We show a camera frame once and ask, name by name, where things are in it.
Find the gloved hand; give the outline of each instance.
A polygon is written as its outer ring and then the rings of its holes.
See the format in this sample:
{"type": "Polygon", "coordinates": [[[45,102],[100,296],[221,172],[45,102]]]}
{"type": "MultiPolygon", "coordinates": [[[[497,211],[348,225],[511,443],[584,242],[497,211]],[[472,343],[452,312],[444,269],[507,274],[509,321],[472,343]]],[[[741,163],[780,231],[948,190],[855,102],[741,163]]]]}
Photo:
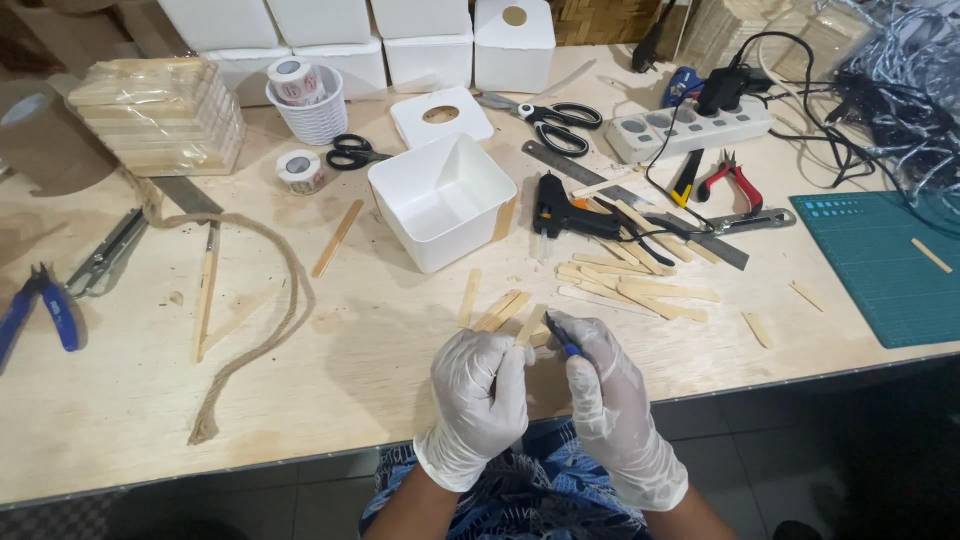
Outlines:
{"type": "Polygon", "coordinates": [[[523,369],[534,365],[530,345],[505,333],[464,330],[434,356],[435,428],[414,439],[420,466],[443,489],[469,491],[487,463],[527,431],[523,369]]]}
{"type": "Polygon", "coordinates": [[[657,433],[643,374],[598,319],[550,310],[587,358],[566,362],[573,425],[584,449],[610,473],[617,498],[641,510],[663,512],[684,499],[686,467],[657,433]]]}

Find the washi tape roll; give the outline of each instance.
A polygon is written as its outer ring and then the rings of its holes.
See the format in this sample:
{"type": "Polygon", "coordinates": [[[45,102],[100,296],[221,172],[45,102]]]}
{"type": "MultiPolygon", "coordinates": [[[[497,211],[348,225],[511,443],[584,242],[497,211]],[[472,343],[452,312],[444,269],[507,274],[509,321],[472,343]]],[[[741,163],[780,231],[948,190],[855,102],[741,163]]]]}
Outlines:
{"type": "Polygon", "coordinates": [[[267,77],[276,96],[291,107],[316,105],[324,99],[324,82],[309,61],[294,57],[275,61],[267,77]]]}
{"type": "Polygon", "coordinates": [[[326,185],[324,164],[309,150],[294,150],[276,161],[276,175],[294,195],[313,195],[326,185]]]}

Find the jute rope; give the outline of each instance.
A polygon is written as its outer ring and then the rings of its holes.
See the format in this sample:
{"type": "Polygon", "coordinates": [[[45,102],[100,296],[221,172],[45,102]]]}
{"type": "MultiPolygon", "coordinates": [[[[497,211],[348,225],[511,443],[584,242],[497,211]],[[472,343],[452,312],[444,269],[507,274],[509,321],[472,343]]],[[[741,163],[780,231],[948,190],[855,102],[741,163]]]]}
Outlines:
{"type": "Polygon", "coordinates": [[[230,363],[224,366],[213,378],[213,383],[210,384],[210,389],[206,392],[206,397],[204,397],[204,403],[200,406],[200,412],[197,413],[197,420],[194,422],[193,432],[190,433],[190,438],[187,440],[188,445],[203,444],[215,437],[219,432],[216,418],[214,417],[214,406],[217,404],[217,398],[220,397],[220,393],[223,392],[224,387],[227,386],[230,376],[286,341],[297,329],[294,327],[290,331],[287,331],[291,321],[293,321],[294,316],[297,314],[297,298],[300,289],[300,275],[297,268],[300,263],[297,260],[297,255],[294,253],[293,248],[290,247],[290,244],[287,243],[283,236],[275,233],[265,225],[253,221],[249,217],[231,213],[193,213],[175,215],[164,219],[160,208],[160,197],[154,185],[147,179],[134,176],[129,171],[124,171],[123,176],[133,188],[140,204],[143,205],[143,215],[147,218],[147,222],[154,227],[158,229],[174,229],[194,221],[209,220],[250,229],[266,237],[276,245],[276,248],[279,249],[280,254],[283,255],[283,259],[287,263],[287,269],[290,271],[290,306],[283,315],[280,324],[276,326],[274,333],[270,334],[270,337],[255,349],[231,360],[230,363]]]}

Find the blue-handled pliers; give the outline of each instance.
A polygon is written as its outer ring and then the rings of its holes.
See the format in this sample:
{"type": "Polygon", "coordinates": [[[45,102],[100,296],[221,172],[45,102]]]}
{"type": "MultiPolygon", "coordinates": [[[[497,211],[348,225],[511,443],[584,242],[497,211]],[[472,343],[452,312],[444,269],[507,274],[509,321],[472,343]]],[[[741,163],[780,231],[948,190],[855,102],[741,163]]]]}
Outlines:
{"type": "Polygon", "coordinates": [[[34,305],[34,296],[39,293],[43,297],[43,304],[50,311],[53,317],[54,325],[60,334],[60,343],[63,349],[68,353],[77,350],[80,345],[80,339],[77,337],[77,324],[73,320],[73,314],[70,313],[70,306],[66,303],[66,297],[63,291],[56,283],[50,281],[50,275],[47,273],[47,267],[40,264],[39,271],[30,267],[30,278],[19,292],[13,295],[13,301],[10,307],[0,318],[0,370],[3,369],[7,361],[7,354],[13,347],[13,341],[27,320],[30,310],[34,305]]]}
{"type": "Polygon", "coordinates": [[[567,358],[570,358],[571,356],[584,356],[584,352],[580,350],[580,347],[577,347],[577,344],[574,343],[572,339],[570,339],[570,336],[566,333],[566,330],[560,328],[560,325],[554,322],[548,313],[543,314],[543,324],[546,325],[546,327],[550,330],[550,333],[557,338],[557,341],[564,346],[564,352],[566,353],[567,358]]]}

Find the black-handled scissors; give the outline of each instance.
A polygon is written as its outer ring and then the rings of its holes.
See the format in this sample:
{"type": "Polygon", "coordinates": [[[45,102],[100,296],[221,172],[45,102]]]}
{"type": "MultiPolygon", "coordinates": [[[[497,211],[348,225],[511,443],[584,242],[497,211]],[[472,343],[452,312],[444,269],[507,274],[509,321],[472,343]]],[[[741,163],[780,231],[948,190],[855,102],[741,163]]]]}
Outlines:
{"type": "Polygon", "coordinates": [[[517,103],[512,99],[507,99],[493,92],[483,92],[479,96],[474,96],[480,105],[492,109],[509,110],[516,116],[523,118],[534,125],[537,131],[537,137],[544,146],[551,151],[567,156],[568,158],[581,158],[587,154],[590,149],[589,143],[583,137],[572,133],[569,129],[557,126],[547,122],[553,120],[566,126],[574,128],[585,128],[588,130],[599,130],[603,125],[603,115],[596,109],[587,107],[579,103],[557,103],[544,107],[537,107],[529,103],[517,103]]]}
{"type": "Polygon", "coordinates": [[[360,135],[338,135],[333,150],[326,153],[326,164],[340,171],[355,171],[371,161],[388,160],[393,156],[373,151],[370,142],[360,135]]]}

